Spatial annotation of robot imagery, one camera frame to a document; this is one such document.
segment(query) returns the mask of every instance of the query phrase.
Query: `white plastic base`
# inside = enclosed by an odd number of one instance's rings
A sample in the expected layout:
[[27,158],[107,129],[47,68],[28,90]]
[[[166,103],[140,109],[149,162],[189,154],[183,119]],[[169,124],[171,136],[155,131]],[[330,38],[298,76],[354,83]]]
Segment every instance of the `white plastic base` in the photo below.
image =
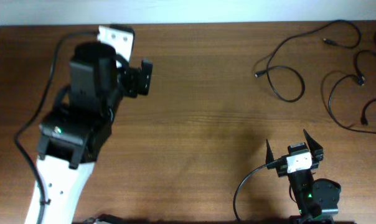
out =
[[[127,61],[130,60],[134,43],[133,33],[104,26],[99,26],[98,30],[100,31],[100,34],[97,39],[100,42],[112,46],[117,54],[123,56]],[[119,62],[116,62],[116,65],[117,67],[121,67]]]
[[[79,164],[77,170],[69,169],[69,162],[52,156],[37,160],[50,205],[45,206],[43,224],[72,223],[80,194],[93,172],[94,162]],[[40,192],[35,183],[31,206],[25,224],[36,224],[40,210]]]

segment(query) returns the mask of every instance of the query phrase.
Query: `wooden table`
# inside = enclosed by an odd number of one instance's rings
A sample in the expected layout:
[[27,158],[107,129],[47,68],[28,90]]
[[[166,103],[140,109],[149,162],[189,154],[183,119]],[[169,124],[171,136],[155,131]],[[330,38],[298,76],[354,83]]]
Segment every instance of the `wooden table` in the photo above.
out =
[[[355,32],[336,25],[309,37],[294,39],[278,52],[273,65],[297,69],[306,92],[296,103],[278,100],[267,78],[253,76],[253,64],[287,36],[319,27],[323,22],[259,22],[239,24],[133,25],[134,66],[146,57],[154,64],[149,96],[125,98],[87,182],[75,221],[110,213],[150,220],[234,220],[232,198],[237,185],[265,162],[265,139],[274,156],[287,154],[290,144],[305,141],[303,129],[325,150],[314,175],[342,185],[335,220],[376,223],[376,136],[337,126],[322,103],[321,82],[333,71],[354,73],[353,54],[375,49],[376,21],[356,22],[363,38],[355,50],[324,45],[329,37],[354,43]],[[59,38],[97,26],[0,27],[0,223],[22,223],[32,197],[34,178],[17,151],[13,134],[33,114],[49,74]],[[68,61],[74,47],[62,47],[55,79],[40,119],[49,112],[56,91],[68,83]],[[376,59],[359,63],[367,83],[360,88],[345,81],[336,90],[334,113],[342,123],[376,131],[376,104],[360,124],[361,109],[376,97]],[[265,67],[258,65],[258,70]],[[272,71],[285,97],[300,92],[295,76]],[[325,78],[327,98],[342,77]],[[39,121],[23,136],[32,157],[39,139]],[[237,208],[243,219],[288,218],[298,209],[288,194],[287,178],[261,170],[242,188]]]

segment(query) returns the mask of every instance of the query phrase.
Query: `white wall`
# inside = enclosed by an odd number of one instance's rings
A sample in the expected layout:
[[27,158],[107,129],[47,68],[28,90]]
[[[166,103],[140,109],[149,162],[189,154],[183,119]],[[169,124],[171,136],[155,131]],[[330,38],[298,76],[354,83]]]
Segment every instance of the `white wall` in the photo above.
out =
[[0,26],[376,20],[376,0],[0,0]]

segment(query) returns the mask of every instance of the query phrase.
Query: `cable end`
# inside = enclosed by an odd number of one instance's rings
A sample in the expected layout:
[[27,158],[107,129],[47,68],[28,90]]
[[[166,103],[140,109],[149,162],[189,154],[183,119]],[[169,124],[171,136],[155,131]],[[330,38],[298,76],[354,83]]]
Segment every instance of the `cable end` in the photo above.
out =
[[360,85],[360,86],[365,85],[365,77],[364,77],[363,75],[361,75],[360,77],[358,77],[358,79],[357,79],[357,83],[358,83],[358,85]]
[[267,69],[266,69],[266,70],[260,70],[260,71],[257,71],[257,72],[255,73],[255,77],[258,78],[258,77],[264,75],[266,72],[267,72]]
[[361,117],[361,124],[365,126],[368,125],[368,120],[364,116]]
[[326,39],[326,38],[323,38],[322,40],[325,44],[329,44],[329,45],[332,45],[332,46],[337,46],[337,42],[333,41],[333,40],[329,40],[329,39]]
[[281,158],[276,159],[273,162],[269,163],[268,166],[267,166],[267,169],[275,169],[275,168],[277,168],[278,166],[280,166],[283,163],[283,159],[284,158],[281,157]]

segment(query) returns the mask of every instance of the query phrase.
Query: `white label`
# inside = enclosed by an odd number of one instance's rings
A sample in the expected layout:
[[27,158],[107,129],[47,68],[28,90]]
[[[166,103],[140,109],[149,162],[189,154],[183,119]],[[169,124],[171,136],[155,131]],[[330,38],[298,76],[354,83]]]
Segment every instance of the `white label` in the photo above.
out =
[[[111,29],[109,27],[100,26],[98,28],[100,34],[97,39],[104,43],[112,46],[117,54],[123,56],[127,61],[130,61],[131,51],[133,50],[133,33]],[[117,67],[121,67],[119,62],[116,62]]]
[[286,162],[288,164],[289,174],[299,170],[310,169],[313,164],[310,152],[289,156],[286,158]]

